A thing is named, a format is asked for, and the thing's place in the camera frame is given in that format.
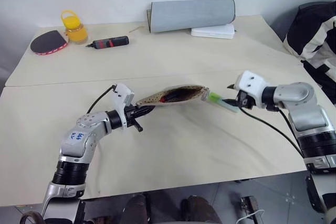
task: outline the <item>table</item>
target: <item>table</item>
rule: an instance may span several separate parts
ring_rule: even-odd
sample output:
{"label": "table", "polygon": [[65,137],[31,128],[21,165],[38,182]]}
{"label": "table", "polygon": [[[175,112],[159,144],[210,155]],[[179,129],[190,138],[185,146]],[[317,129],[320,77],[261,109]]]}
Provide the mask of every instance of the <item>table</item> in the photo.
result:
{"label": "table", "polygon": [[[237,17],[234,39],[193,37],[190,30],[151,34],[146,23],[88,25],[89,40],[127,35],[127,46],[100,49],[69,44],[47,56],[30,47],[6,86],[175,76],[223,70],[286,67],[290,55],[260,15]],[[36,36],[62,27],[40,28]]]}
{"label": "table", "polygon": [[[113,83],[133,89],[134,102],[184,83],[234,98],[237,92],[226,87],[250,69],[274,85],[312,84],[336,122],[335,107],[259,15],[237,17],[232,40],[192,37],[188,30],[149,34],[143,23],[87,27],[90,40],[128,35],[130,44],[102,50],[70,44],[49,56],[27,49],[6,83],[0,97],[0,206],[41,203],[64,134]],[[112,110],[110,99],[107,95],[94,110]],[[253,114],[290,135],[277,113],[255,108]],[[101,140],[84,198],[305,169],[278,133],[212,104],[155,108],[138,121],[143,132],[119,129]]]}
{"label": "table", "polygon": [[[272,84],[311,83],[319,104],[336,122],[335,108],[301,66],[260,68]],[[234,98],[241,70],[173,77],[6,87],[0,102],[0,206],[40,203],[56,168],[63,135],[94,99],[113,83],[135,92],[134,102],[165,87],[203,84]],[[110,96],[95,111],[111,110]],[[278,113],[252,113],[290,136]],[[156,108],[138,119],[144,131],[115,130],[100,141],[88,170],[84,198],[222,182],[304,170],[302,158],[277,132],[247,117],[205,102]]]}

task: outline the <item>yellow bottle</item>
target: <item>yellow bottle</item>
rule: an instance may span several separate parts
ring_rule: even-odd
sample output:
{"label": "yellow bottle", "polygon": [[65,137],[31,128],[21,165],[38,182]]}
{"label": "yellow bottle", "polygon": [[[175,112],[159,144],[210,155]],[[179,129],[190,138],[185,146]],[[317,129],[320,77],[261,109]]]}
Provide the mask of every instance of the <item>yellow bottle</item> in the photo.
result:
{"label": "yellow bottle", "polygon": [[[70,13],[72,15],[64,18],[64,13]],[[76,13],[71,10],[64,10],[61,13],[61,19],[66,28],[66,34],[69,36],[71,41],[77,44],[82,44],[88,40],[86,29],[80,22],[80,19]]]}

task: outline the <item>tiled floor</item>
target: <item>tiled floor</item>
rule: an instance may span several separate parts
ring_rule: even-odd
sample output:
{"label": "tiled floor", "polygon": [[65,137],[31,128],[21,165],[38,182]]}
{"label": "tiled floor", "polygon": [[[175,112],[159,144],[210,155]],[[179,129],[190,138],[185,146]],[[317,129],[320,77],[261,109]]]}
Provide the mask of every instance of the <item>tiled floor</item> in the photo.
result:
{"label": "tiled floor", "polygon": [[[154,223],[179,220],[180,202],[190,195],[202,196],[215,208],[224,224],[235,223],[244,213],[237,202],[241,196],[254,195],[264,209],[264,224],[322,224],[322,215],[310,206],[304,178],[307,172],[251,179],[242,183],[223,182],[148,192]],[[86,217],[114,216],[116,222],[132,195],[88,200]],[[22,212],[40,211],[41,205],[0,208],[0,223],[18,223]]]}

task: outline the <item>white cable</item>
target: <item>white cable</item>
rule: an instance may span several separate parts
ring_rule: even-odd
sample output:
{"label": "white cable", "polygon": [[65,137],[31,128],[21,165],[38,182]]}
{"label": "white cable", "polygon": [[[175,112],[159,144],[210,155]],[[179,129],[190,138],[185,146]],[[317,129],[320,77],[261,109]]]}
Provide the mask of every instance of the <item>white cable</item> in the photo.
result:
{"label": "white cable", "polygon": [[259,210],[253,212],[253,213],[250,214],[250,215],[244,216],[244,217],[238,219],[238,220],[236,221],[236,224],[238,224],[241,220],[247,219],[248,217],[250,217],[250,216],[252,216],[252,215],[255,215],[255,214],[258,213],[258,212],[262,212],[262,213],[261,213],[261,216],[263,216],[265,210],[263,210],[263,209],[259,209]]}

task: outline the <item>handwritten label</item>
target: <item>handwritten label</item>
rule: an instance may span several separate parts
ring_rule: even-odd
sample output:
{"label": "handwritten label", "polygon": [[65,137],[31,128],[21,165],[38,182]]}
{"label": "handwritten label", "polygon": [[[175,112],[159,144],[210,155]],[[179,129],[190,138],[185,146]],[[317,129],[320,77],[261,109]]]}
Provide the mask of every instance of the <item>handwritten label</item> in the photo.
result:
{"label": "handwritten label", "polygon": [[74,145],[82,141],[84,138],[85,138],[84,132],[73,131],[70,133],[67,142],[68,144]]}

